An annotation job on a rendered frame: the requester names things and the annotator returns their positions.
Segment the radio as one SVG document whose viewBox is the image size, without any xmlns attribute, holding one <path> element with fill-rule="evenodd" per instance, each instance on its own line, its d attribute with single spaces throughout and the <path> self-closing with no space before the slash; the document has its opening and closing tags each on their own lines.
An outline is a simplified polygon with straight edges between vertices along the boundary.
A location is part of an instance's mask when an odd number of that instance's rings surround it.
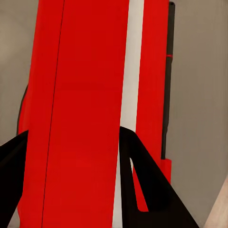
<svg viewBox="0 0 228 228">
<path fill-rule="evenodd" d="M 165 158 L 175 3 L 39 0 L 17 135 L 28 130 L 20 228 L 123 228 L 120 126 Z M 137 207 L 148 212 L 132 159 Z"/>
</svg>

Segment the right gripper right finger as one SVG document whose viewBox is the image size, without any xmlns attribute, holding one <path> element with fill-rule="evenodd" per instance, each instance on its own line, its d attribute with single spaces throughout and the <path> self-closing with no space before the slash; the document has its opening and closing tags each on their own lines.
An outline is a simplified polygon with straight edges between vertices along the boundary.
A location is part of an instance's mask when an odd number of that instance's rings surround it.
<svg viewBox="0 0 228 228">
<path fill-rule="evenodd" d="M 119 130 L 123 228 L 199 228 L 137 134 Z M 148 212 L 138 210 L 132 159 Z"/>
</svg>

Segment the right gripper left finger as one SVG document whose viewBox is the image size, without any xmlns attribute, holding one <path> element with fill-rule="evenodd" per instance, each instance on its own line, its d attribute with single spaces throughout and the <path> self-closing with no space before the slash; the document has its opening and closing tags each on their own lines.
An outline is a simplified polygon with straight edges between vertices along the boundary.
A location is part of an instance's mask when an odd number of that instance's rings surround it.
<svg viewBox="0 0 228 228">
<path fill-rule="evenodd" d="M 0 228 L 7 228 L 22 197 L 29 131 L 0 146 Z"/>
</svg>

